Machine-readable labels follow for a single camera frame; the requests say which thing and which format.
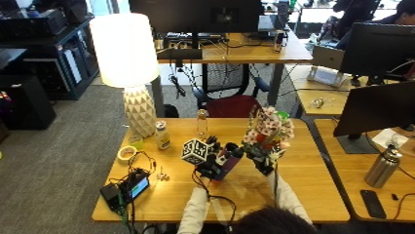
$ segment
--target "white sleeve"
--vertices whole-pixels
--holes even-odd
[[[200,233],[207,216],[207,202],[207,190],[200,187],[193,188],[192,197],[184,208],[179,234]]]
[[[276,187],[276,174],[272,173],[268,176],[268,180],[272,186],[272,193],[275,194],[275,187]],[[310,224],[313,221],[309,217],[306,210],[297,198],[297,195],[289,186],[288,182],[284,180],[283,175],[279,174],[279,185],[277,185],[277,194],[276,194],[276,201],[281,209],[291,211],[293,214],[301,216]]]

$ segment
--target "person's hair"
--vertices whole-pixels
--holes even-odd
[[[292,212],[265,207],[248,214],[235,225],[233,234],[317,234],[316,227]]]
[[[413,16],[415,14],[415,0],[402,0],[397,5],[397,15],[404,13]]]

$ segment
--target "lamp base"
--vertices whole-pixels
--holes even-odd
[[[146,86],[126,88],[126,110],[135,134],[151,137],[156,132],[156,110]]]

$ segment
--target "lamp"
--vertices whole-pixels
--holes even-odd
[[[104,84],[126,88],[126,111],[135,134],[156,131],[156,110],[146,84],[159,76],[159,62],[148,17],[114,14],[91,21],[94,46]]]

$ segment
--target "tape roll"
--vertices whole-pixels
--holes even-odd
[[[138,149],[134,146],[126,146],[119,150],[118,158],[119,162],[123,164],[128,164],[132,156],[138,153]]]

